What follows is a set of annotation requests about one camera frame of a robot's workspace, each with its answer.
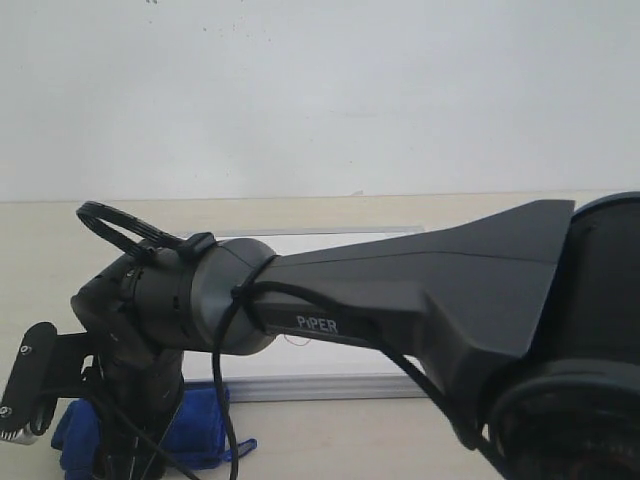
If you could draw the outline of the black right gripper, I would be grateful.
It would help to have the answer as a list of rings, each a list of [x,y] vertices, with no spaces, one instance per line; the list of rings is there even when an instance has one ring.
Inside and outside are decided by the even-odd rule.
[[[95,479],[160,479],[179,464],[162,445],[184,394],[183,354],[165,351],[137,368],[113,354],[87,350],[86,399],[98,418]]]

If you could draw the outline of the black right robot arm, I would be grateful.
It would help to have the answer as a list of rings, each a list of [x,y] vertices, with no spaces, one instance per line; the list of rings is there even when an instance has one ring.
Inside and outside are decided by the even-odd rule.
[[[382,353],[505,479],[639,475],[635,192],[288,256],[77,215],[121,251],[72,300],[117,392],[167,350],[210,352],[220,380],[223,355],[299,336]]]

